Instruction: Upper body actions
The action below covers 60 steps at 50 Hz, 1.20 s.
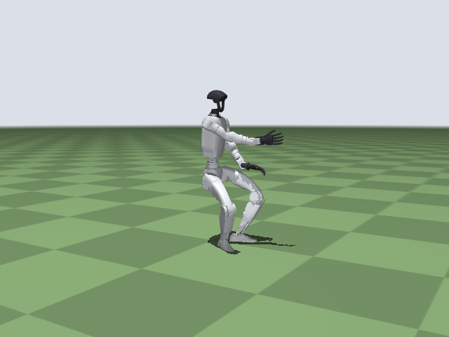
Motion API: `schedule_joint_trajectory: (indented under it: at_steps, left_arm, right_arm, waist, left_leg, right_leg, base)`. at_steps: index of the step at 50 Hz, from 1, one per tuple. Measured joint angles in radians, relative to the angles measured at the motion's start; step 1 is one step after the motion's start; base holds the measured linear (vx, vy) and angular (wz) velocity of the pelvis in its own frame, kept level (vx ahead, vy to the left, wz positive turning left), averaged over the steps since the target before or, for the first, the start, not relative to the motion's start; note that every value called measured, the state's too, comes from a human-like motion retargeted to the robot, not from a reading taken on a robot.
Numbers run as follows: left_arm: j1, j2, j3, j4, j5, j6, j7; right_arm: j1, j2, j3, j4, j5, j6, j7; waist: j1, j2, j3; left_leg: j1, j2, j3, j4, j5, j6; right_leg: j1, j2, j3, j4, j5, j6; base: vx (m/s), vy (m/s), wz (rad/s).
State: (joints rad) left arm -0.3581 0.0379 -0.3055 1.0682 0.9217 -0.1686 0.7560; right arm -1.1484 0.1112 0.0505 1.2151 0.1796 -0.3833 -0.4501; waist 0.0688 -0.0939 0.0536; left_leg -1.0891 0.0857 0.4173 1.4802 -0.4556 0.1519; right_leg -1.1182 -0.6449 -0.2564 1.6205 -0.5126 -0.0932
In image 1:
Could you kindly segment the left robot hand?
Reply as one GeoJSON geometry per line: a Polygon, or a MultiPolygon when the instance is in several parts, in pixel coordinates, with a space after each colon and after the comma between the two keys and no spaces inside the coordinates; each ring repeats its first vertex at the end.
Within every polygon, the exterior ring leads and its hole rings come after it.
{"type": "Polygon", "coordinates": [[[261,171],[264,175],[265,175],[265,171],[264,171],[264,169],[262,168],[262,167],[260,167],[260,166],[257,166],[257,165],[254,165],[254,164],[250,164],[250,163],[242,163],[241,164],[241,168],[246,168],[246,170],[250,170],[250,169],[253,169],[253,170],[259,170],[259,171],[261,171]]]}

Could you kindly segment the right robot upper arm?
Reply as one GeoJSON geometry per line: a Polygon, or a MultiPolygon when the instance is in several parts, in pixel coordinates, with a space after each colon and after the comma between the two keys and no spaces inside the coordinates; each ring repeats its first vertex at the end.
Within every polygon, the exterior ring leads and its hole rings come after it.
{"type": "MultiPolygon", "coordinates": [[[[228,134],[224,128],[222,128],[220,125],[216,124],[214,120],[212,120],[211,118],[207,117],[205,119],[205,121],[202,124],[202,127],[205,128],[208,131],[213,132],[214,134],[220,136],[221,138],[223,138],[224,140],[232,143],[233,141],[231,141],[230,139],[228,139],[228,134]]],[[[231,131],[233,132],[233,131],[231,131]]]]}

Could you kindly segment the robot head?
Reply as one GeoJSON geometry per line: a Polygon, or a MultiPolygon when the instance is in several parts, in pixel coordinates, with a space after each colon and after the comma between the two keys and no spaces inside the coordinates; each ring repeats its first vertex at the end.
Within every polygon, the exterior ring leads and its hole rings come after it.
{"type": "MultiPolygon", "coordinates": [[[[225,100],[227,99],[227,95],[222,91],[214,90],[207,95],[207,99],[211,99],[213,100],[214,103],[217,103],[217,109],[212,109],[210,112],[211,116],[212,114],[216,114],[217,116],[214,117],[221,118],[219,112],[223,112],[225,108],[225,100]],[[220,108],[220,101],[222,102],[221,108],[220,108]]],[[[210,116],[210,114],[208,116],[210,116]]]]}

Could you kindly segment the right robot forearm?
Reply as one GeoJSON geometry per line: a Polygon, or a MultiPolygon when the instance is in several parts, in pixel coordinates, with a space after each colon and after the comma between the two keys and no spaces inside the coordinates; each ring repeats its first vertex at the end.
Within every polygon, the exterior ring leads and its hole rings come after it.
{"type": "Polygon", "coordinates": [[[228,139],[230,139],[231,141],[238,143],[238,145],[242,144],[242,145],[249,145],[249,146],[254,146],[254,145],[260,145],[260,139],[259,138],[248,138],[246,136],[243,135],[239,135],[235,132],[230,132],[228,134],[228,139]]]}

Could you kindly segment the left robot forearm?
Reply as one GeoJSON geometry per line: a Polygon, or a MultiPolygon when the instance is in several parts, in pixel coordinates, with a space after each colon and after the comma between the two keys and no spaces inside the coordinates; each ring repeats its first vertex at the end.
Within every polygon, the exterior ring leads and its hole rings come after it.
{"type": "Polygon", "coordinates": [[[246,168],[241,168],[241,164],[245,163],[245,160],[240,155],[237,147],[235,150],[232,151],[232,153],[230,155],[234,158],[235,162],[239,165],[240,169],[242,169],[243,171],[246,171],[246,168]]]}

